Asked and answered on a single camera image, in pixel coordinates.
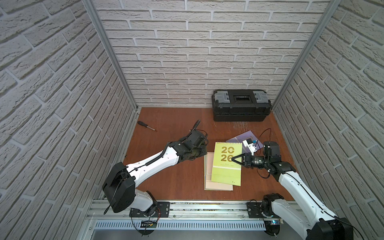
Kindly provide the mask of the purple calendar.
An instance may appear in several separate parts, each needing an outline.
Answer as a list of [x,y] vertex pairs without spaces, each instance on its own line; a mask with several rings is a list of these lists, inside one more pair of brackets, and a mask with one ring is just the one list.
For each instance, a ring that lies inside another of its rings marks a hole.
[[[250,139],[252,142],[251,149],[248,147],[247,140]],[[247,131],[236,137],[233,137],[226,141],[227,143],[241,143],[243,148],[243,153],[255,153],[256,151],[262,149],[264,145],[258,140],[258,138],[253,134],[252,131]]]

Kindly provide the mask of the green calendar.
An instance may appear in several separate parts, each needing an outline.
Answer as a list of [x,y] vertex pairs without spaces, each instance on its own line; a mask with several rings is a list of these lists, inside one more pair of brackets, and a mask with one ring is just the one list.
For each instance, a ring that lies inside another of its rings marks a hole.
[[212,182],[241,186],[241,165],[232,158],[242,154],[241,143],[216,142],[212,168]]

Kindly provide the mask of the pink calendar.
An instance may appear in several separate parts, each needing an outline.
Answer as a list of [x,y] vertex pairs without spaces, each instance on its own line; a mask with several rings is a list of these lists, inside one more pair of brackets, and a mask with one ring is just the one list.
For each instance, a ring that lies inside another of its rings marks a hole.
[[233,185],[212,181],[214,153],[208,152],[204,156],[204,188],[206,191],[232,191]]

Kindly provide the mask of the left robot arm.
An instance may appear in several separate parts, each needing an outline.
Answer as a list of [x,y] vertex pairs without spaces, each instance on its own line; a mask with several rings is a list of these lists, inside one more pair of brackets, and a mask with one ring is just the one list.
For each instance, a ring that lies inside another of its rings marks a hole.
[[130,208],[150,217],[158,212],[158,202],[149,192],[137,190],[137,187],[158,172],[180,164],[193,161],[207,154],[208,134],[198,130],[200,120],[185,136],[174,142],[168,142],[165,148],[144,160],[124,165],[115,164],[103,183],[102,190],[108,199],[108,209],[114,213]]

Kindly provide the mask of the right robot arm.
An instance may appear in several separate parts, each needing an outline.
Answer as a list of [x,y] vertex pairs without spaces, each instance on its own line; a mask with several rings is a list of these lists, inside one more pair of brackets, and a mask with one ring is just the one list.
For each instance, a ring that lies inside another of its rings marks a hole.
[[348,219],[339,218],[309,189],[296,169],[282,160],[280,147],[276,142],[263,144],[263,155],[256,155],[257,141],[247,139],[243,145],[249,152],[233,157],[232,160],[247,169],[265,169],[269,176],[281,184],[301,208],[298,212],[280,194],[263,197],[259,210],[264,218],[279,217],[303,240],[352,240],[357,231]]

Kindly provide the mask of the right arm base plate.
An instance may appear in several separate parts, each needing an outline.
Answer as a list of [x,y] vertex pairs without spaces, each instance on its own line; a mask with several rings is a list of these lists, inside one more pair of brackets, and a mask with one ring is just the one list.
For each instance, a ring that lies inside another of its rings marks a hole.
[[264,208],[262,207],[262,202],[249,201],[246,203],[247,213],[250,219],[264,219],[268,218],[264,214]]

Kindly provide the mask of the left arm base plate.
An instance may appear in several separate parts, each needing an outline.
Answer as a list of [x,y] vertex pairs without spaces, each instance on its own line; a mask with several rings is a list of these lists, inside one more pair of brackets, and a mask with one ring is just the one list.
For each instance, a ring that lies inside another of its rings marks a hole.
[[132,218],[167,218],[169,216],[170,204],[170,202],[156,202],[146,211],[131,209],[129,216]]

